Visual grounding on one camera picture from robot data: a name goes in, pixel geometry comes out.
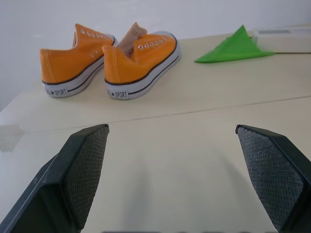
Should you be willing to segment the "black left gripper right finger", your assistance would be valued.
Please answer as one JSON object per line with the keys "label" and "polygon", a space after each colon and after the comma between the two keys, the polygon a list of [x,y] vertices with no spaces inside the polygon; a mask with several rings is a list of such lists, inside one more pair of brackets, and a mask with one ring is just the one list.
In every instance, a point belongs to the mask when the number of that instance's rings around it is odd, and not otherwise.
{"label": "black left gripper right finger", "polygon": [[279,233],[311,231],[311,162],[284,135],[235,129],[252,186]]}

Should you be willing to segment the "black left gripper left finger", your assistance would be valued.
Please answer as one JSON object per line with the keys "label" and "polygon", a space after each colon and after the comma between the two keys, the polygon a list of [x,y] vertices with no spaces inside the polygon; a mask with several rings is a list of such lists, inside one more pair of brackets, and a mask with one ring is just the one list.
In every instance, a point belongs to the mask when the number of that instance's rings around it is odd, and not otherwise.
{"label": "black left gripper left finger", "polygon": [[2,233],[79,233],[100,181],[108,124],[72,134],[0,224]]}

